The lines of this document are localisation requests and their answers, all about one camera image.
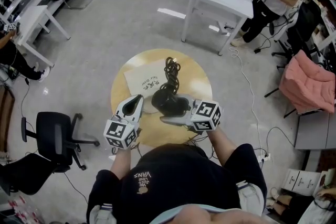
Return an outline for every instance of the concrete floor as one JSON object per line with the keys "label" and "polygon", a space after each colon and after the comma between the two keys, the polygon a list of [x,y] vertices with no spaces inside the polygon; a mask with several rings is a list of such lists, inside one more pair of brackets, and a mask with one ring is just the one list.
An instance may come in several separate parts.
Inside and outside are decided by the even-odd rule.
{"label": "concrete floor", "polygon": [[[208,27],[215,22],[195,15],[187,41],[182,43],[184,20],[157,12],[158,8],[167,8],[185,13],[187,4],[188,0],[93,0],[84,10],[61,9],[55,14],[71,35],[69,41],[52,25],[49,25],[50,34],[38,37],[38,50],[55,66],[43,83],[31,82],[23,114],[34,127],[39,111],[56,111],[71,117],[76,112],[84,115],[78,127],[78,137],[93,135],[101,146],[82,146],[80,157],[88,169],[81,171],[73,164],[67,175],[86,197],[97,172],[111,166],[108,159],[110,146],[105,143],[102,133],[106,119],[112,116],[110,92],[114,77],[128,59],[144,50],[170,48],[195,59],[208,75],[214,100],[220,102],[225,110],[222,129],[237,145],[250,143],[254,147],[260,146],[256,119],[251,112],[249,84],[240,73],[239,59],[232,58],[228,48],[221,57],[215,53],[222,38]],[[268,28],[263,33],[270,36]],[[280,127],[291,141],[295,140],[297,116],[292,114],[283,119],[285,111],[291,110],[291,106],[281,93],[264,98],[265,93],[277,87],[281,77],[276,69],[281,59],[271,56],[272,51],[279,50],[277,44],[271,42],[271,48],[257,55],[253,52],[264,40],[259,36],[248,46],[239,48],[239,55],[255,94],[254,110],[260,120],[261,143],[266,148],[266,135],[273,126]],[[28,60],[33,64],[36,59],[28,56]],[[12,159],[19,159],[37,148],[34,139],[29,138],[24,143],[20,134],[20,104],[27,89],[22,78],[15,81],[13,92],[16,102],[8,137]],[[293,149],[279,130],[271,132],[268,143],[273,162],[265,162],[262,171],[268,188],[280,187],[287,168],[300,168],[303,155]],[[208,155],[211,154],[208,140],[201,142],[200,146]],[[140,150],[145,153],[150,148],[141,145]],[[138,153],[132,151],[133,166],[138,159]],[[46,222],[85,221],[86,202],[64,174],[51,175],[31,198]]]}

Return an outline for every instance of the black t-shirt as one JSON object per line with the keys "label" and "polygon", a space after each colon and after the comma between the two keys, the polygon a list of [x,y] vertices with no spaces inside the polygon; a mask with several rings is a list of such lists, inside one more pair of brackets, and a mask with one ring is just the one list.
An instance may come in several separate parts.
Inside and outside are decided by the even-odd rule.
{"label": "black t-shirt", "polygon": [[249,144],[239,146],[224,167],[208,160],[199,147],[164,145],[145,154],[121,180],[101,170],[89,197],[87,222],[92,208],[104,203],[113,205],[118,224],[150,223],[186,204],[240,208],[236,183],[243,180],[257,185],[266,197],[265,180]]}

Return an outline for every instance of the black shorts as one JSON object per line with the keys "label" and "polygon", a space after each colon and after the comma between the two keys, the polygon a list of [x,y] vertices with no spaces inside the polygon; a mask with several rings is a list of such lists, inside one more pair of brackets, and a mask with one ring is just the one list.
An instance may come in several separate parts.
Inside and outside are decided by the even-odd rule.
{"label": "black shorts", "polygon": [[314,197],[312,196],[293,197],[289,203],[289,208],[282,213],[280,219],[286,224],[297,224],[313,201]]}

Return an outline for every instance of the electrical outlet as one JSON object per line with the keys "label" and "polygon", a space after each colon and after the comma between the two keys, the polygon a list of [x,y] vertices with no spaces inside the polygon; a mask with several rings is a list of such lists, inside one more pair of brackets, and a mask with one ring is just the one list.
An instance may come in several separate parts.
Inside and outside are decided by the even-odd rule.
{"label": "electrical outlet", "polygon": [[267,157],[265,157],[264,155],[260,155],[260,156],[258,156],[258,161],[259,161],[260,163],[263,162],[262,159],[264,159],[264,162],[265,162],[265,161],[269,161],[269,160],[271,159],[271,154],[268,153],[268,156],[267,156]]}

